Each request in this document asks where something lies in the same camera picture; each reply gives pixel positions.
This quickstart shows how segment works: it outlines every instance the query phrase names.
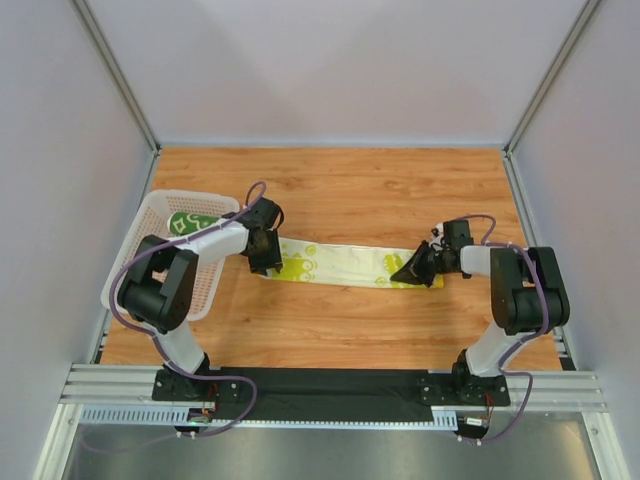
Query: vertical metal pole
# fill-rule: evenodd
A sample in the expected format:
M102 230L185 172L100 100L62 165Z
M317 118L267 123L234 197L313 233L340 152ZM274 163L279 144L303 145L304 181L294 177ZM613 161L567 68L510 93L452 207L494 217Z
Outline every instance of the vertical metal pole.
M524 115L518 122L513 135L511 135L511 138L505 145L505 152L507 154L512 153L518 146L518 143L520 143L520 140L522 140L522 136L531 123L531 120L540 108L540 105L542 105L542 102L549 93L550 88L555 83L563 67L566 65L567 60L571 57L571 54L574 52L578 41L582 38L584 32L586 31L586 28L591 23L594 14L602 3L603 0L587 0L585 2L582 10L576 18L576 21L571 27L571 30L564 39L560 50L558 50L558 53L553 59L553 62L551 62L547 73L542 78L542 82L538 86L536 93L533 95L533 98L529 102Z
M158 152L160 150L160 142L154 135L147 118L142 112L142 109L131 90L131 87L127 83L122 70L118 66L118 62L111 52L111 48L109 47L106 37L102 33L102 29L100 28L91 7L89 7L86 0L70 0L70 3L78 15L87 35L91 38L102 62L107 68L107 72L109 72L116 88L122 95L122 98L129 108L138 128L147 140L149 147L154 153Z

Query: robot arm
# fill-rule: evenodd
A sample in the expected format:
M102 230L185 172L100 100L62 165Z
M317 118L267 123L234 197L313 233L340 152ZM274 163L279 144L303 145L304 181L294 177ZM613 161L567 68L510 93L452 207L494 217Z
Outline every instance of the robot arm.
M195 341L187 313L199 267L233 254L248 258L252 273L265 274L269 268L280 271L282 257L277 228L284 218L280 207L266 198L237 221L220 219L218 227L192 235L188 243L162 249L136 262L127 272L117 301L131 317L154 332L156 341L173 365L188 373L205 374L209 362ZM136 256L157 247L165 240L155 235L145 237ZM166 274L164 281L159 274Z
M432 231L434 239L422 242L409 262L391 277L393 281L430 286L436 274L462 273L491 279L491 323L480 339L463 350L454 365L467 377L497 377L506 368L524 337L542 327L542 306L522 255L504 246L474 245L467 220L444 222ZM526 250L541 282L549 310L549 326L562 326L569 319L569 300L558 262L550 247ZM513 350L499 365L500 359Z

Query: black fabric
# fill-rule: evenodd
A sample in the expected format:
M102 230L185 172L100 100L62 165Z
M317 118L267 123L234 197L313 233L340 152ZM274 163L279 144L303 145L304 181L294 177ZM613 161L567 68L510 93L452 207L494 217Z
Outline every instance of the black fabric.
M258 386L258 399L247 419L322 422L424 422L431 408L420 404L421 370L338 370L223 368ZM247 406L251 387L221 382L219 419L233 419Z

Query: white backdrop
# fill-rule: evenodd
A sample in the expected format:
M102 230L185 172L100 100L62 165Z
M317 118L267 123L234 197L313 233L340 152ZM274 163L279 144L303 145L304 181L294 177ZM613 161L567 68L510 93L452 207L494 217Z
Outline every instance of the white backdrop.
M607 0L516 151L541 241L557 249L573 354L602 382L640 478L640 4Z
M504 144L584 0L90 0L163 143Z
M0 476L31 478L150 152L67 0L0 2Z

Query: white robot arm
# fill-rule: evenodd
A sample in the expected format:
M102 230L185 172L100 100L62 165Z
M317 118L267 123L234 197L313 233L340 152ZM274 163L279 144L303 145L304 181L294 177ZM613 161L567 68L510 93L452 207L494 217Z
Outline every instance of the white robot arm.
M248 258L252 273L282 268L277 228L283 216L278 205L261 198L237 221L229 222L227 218L191 235L186 243L142 258L131 266L118 290L118 303L154 333L166 360L187 373L208 369L208 359L186 321L197 269L234 254ZM147 236L140 242L136 256L171 240L175 238ZM155 279L154 272L165 272L165 280Z

